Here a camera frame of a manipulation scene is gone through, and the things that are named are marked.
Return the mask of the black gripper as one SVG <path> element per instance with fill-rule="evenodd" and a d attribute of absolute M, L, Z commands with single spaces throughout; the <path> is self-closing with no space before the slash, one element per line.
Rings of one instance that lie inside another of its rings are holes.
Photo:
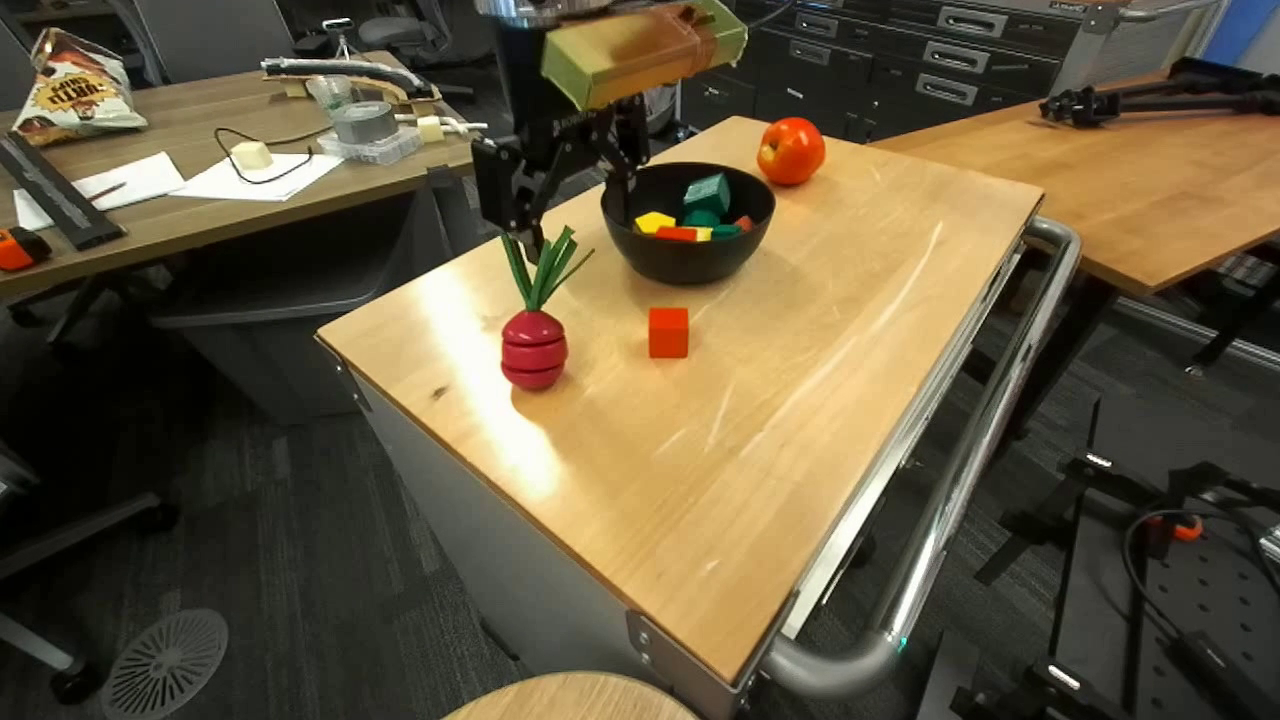
<path fill-rule="evenodd" d="M 542 210 L 569 175 L 609 166 L 609 178 L 625 185 L 644 159 L 646 112 L 640 103 L 534 118 L 514 137 L 474 137 L 472 170 L 479 216 L 528 256 L 538 256 Z"/>

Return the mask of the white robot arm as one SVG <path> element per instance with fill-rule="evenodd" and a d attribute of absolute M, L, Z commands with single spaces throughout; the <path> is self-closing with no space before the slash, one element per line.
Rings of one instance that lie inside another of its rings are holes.
<path fill-rule="evenodd" d="M 542 70 L 546 36 L 595 9 L 569 0 L 491 0 L 483 9 L 510 127 L 472 139 L 479 216 L 508 232 L 528 260 L 542 251 L 542 210 L 561 185 L 602 164 L 632 170 L 646 154 L 640 96 L 578 112 Z"/>

